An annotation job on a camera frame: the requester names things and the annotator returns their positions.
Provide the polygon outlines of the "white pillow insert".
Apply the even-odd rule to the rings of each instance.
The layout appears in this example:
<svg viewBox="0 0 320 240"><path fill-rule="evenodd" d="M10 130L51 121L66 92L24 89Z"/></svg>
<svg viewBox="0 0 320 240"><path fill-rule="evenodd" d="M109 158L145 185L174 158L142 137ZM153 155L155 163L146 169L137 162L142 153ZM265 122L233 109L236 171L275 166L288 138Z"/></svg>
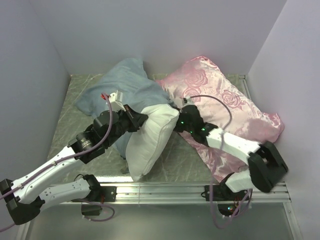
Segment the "white pillow insert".
<svg viewBox="0 0 320 240"><path fill-rule="evenodd" d="M135 182L150 172L179 118L179 111L166 103L145 107L141 113L148 119L132 133L125 150L129 174Z"/></svg>

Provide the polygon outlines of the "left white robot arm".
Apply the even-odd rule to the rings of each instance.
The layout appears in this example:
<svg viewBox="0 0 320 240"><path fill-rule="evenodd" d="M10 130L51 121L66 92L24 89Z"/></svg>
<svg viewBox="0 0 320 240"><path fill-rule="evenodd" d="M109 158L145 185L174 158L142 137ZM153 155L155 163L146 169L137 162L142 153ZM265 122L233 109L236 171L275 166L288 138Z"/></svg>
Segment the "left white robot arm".
<svg viewBox="0 0 320 240"><path fill-rule="evenodd" d="M23 225L42 211L64 202L82 202L104 207L104 190L92 174L71 183L53 186L62 175L105 153L125 133L137 132L148 119L128 105L118 112L106 110L72 139L55 157L16 180L0 183L1 199L14 225Z"/></svg>

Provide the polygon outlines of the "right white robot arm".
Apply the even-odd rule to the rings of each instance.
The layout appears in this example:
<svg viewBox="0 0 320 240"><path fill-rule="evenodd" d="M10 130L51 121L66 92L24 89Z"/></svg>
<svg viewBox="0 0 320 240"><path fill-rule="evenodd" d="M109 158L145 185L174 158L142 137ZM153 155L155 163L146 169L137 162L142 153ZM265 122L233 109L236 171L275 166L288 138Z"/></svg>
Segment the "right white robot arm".
<svg viewBox="0 0 320 240"><path fill-rule="evenodd" d="M188 132L197 143L221 149L248 167L228 174L220 184L213 186L210 193L215 201L231 201L254 188L269 193L288 173L288 166L272 142L260 143L225 132L217 125L205 122L193 104L178 111L175 132Z"/></svg>

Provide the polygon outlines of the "blue-grey fabric pillowcase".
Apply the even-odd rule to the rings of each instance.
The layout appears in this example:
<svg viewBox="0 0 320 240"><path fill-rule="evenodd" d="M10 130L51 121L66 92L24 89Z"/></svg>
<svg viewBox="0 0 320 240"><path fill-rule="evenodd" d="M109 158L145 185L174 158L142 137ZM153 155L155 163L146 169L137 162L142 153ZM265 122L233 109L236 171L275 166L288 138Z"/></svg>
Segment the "blue-grey fabric pillowcase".
<svg viewBox="0 0 320 240"><path fill-rule="evenodd" d="M142 60L126 58L105 74L98 83L88 88L76 101L75 106L87 116L97 118L102 112L110 111L111 106L101 98L101 93L110 95L123 93L122 104L141 113L149 106L172 102L168 94L153 80L148 79ZM126 148L134 132L126 132L112 146L126 159Z"/></svg>

